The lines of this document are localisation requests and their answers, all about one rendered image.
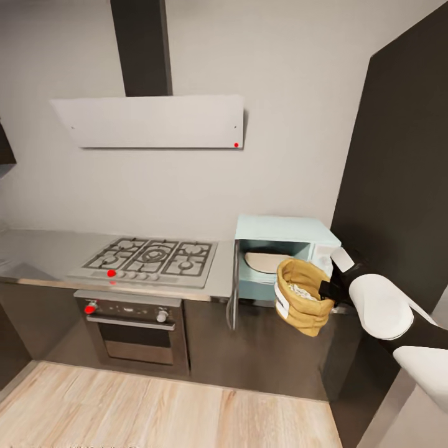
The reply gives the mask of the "popcorn bag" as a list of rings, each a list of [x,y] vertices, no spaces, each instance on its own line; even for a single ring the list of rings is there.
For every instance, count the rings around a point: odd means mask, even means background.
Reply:
[[[311,337],[318,335],[320,328],[329,320],[329,312],[335,307],[333,299],[322,298],[319,294],[322,281],[330,282],[330,279],[308,261],[288,258],[277,267],[277,283],[274,285],[277,313],[287,323]],[[298,294],[290,286],[296,286],[311,298]]]

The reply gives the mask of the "microwave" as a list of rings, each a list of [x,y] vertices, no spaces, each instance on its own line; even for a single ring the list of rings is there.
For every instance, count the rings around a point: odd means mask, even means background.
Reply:
[[[288,258],[308,261],[330,279],[331,253],[339,247],[338,237],[319,218],[238,216],[231,297],[226,306],[231,337],[237,338],[239,279],[277,281],[277,267]]]

